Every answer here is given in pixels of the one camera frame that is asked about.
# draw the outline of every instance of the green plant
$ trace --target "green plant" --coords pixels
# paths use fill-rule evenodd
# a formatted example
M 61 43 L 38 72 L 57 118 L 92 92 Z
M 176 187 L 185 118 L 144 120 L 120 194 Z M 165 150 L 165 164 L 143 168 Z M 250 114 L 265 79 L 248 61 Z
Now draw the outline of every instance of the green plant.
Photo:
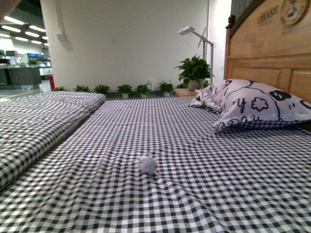
M 208 85 L 209 85 L 208 80 L 205 80 L 205 81 L 204 81 L 204 87 L 207 87 Z
M 151 93 L 151 90 L 148 87 L 148 84 L 138 85 L 135 91 L 138 94 L 144 94 L 144 95 L 149 95 Z
M 159 84 L 160 84 L 161 92 L 173 92 L 174 91 L 174 86 L 173 84 L 171 84 L 171 80 L 170 80 L 170 83 L 163 80 Z
M 56 87 L 53 91 L 66 91 L 63 86 Z
M 107 86 L 107 85 L 98 85 L 94 88 L 94 91 L 96 93 L 100 93 L 100 94 L 103 94 L 103 95 L 107 95 L 108 92 L 110 91 L 110 87 Z
M 90 92 L 88 86 L 79 86 L 77 85 L 77 88 L 73 89 L 74 91 L 80 91 L 80 92 Z
M 121 86 L 118 86 L 118 91 L 120 93 L 131 93 L 132 92 L 132 86 L 128 84 L 123 84 Z
M 183 83 L 181 83 L 181 84 L 177 85 L 176 88 L 178 88 L 178 89 L 179 88 L 187 88 L 187 86 L 185 86 Z
M 179 68 L 178 70 L 183 70 L 179 74 L 179 81 L 183 80 L 183 84 L 188 86 L 190 80 L 200 83 L 200 79 L 209 77 L 209 65 L 200 56 L 194 55 L 191 59 L 187 58 L 181 61 L 181 66 L 174 68 Z
M 34 60 L 34 59 L 29 59 L 28 60 L 28 65 L 37 65 L 37 64 L 38 64 L 38 62 L 36 60 Z

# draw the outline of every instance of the floor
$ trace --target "floor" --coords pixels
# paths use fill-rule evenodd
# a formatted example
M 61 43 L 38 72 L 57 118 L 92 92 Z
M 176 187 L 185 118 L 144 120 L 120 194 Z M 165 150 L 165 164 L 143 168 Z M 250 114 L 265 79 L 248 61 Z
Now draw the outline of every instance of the floor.
M 49 93 L 51 92 L 50 81 L 43 80 L 39 85 L 39 89 L 16 89 L 16 90 L 0 90 L 0 102 L 18 99 L 25 96 L 36 95 L 40 92 Z M 148 95 L 147 98 L 162 98 L 164 97 L 161 93 Z M 140 99 L 139 96 L 129 97 L 128 99 Z M 106 98 L 106 100 L 122 100 L 122 96 L 117 93 L 111 94 Z
M 39 84 L 39 89 L 15 89 L 15 90 L 0 90 L 0 101 L 6 101 L 10 99 L 17 99 L 25 96 L 31 96 L 38 94 L 40 92 L 51 92 L 50 81 L 43 80 L 41 84 Z

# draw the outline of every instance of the cartoon print pillow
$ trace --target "cartoon print pillow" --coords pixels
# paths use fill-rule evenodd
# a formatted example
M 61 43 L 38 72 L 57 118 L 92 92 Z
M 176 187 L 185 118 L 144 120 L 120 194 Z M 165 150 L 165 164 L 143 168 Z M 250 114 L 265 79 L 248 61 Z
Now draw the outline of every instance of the cartoon print pillow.
M 223 80 L 203 89 L 189 107 L 219 113 L 214 130 L 228 126 L 271 128 L 311 120 L 311 104 L 275 87 L 249 80 Z

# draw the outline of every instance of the checkered sheet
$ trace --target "checkered sheet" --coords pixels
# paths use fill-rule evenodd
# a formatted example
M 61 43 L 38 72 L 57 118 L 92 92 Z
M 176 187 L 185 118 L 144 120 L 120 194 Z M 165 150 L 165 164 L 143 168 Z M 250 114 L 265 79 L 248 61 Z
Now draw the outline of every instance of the checkered sheet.
M 0 103 L 0 190 L 99 108 L 103 95 L 41 93 Z
M 311 232 L 311 133 L 213 133 L 190 100 L 106 101 L 1 192 L 0 232 Z

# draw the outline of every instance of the round emblem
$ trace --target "round emblem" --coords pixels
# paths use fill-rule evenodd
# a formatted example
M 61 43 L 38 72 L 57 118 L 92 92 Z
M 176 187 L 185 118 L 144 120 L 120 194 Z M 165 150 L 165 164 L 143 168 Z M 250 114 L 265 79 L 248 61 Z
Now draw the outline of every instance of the round emblem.
M 299 22 L 308 9 L 310 0 L 284 0 L 280 10 L 281 21 L 285 26 Z

